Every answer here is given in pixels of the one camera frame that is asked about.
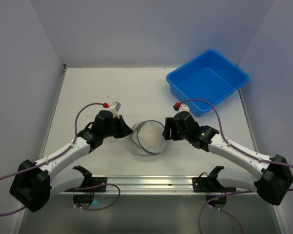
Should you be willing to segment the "white mesh laundry bag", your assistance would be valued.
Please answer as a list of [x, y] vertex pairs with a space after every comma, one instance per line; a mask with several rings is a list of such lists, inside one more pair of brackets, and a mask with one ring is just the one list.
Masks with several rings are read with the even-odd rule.
[[133, 133], [126, 138], [127, 149], [138, 156], [155, 156], [166, 147], [164, 125], [157, 120], [144, 120], [132, 126]]

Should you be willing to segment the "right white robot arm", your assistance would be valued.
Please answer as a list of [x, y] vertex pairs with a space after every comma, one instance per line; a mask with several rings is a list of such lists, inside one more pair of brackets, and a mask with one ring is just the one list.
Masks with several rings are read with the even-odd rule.
[[218, 130], [199, 125], [187, 111], [166, 118], [163, 137], [165, 140], [186, 140], [196, 149], [221, 156], [243, 168], [241, 172], [215, 167], [208, 178], [218, 187], [256, 192], [269, 204], [280, 205], [293, 183], [293, 175], [284, 157], [270, 157], [235, 146]]

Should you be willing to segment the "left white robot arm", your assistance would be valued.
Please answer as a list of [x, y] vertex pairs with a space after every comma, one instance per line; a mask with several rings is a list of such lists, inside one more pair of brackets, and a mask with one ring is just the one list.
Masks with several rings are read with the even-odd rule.
[[75, 166], [64, 175], [60, 175], [60, 172], [77, 159], [100, 147], [104, 139], [124, 138], [132, 132], [117, 111], [99, 111], [94, 121], [88, 123], [62, 149], [35, 162], [22, 162], [10, 187], [10, 195], [31, 212], [36, 212], [51, 197], [61, 192], [71, 189], [94, 191], [100, 184], [92, 181], [92, 173], [84, 167]]

